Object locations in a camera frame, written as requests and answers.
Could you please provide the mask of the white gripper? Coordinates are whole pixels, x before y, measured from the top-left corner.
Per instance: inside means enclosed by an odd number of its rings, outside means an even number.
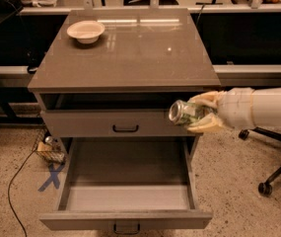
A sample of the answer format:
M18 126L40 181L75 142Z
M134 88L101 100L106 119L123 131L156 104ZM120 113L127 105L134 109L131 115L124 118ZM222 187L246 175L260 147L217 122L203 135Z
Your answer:
M230 91L210 91L190 98L188 101L199 106L218 110L218 116L209 114L186 129L193 133L216 132L225 128L254 128L251 114L251 88L234 88Z

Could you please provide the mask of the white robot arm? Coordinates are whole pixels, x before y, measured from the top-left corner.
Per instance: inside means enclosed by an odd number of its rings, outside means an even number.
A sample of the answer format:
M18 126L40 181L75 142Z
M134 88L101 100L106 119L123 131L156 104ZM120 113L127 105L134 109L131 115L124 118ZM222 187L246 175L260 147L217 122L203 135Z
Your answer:
M223 128L253 129L274 127L281 130L281 88L253 90L233 88L213 91L192 97L191 103L211 107L217 111L210 121L203 119L186 129L197 132L219 131Z

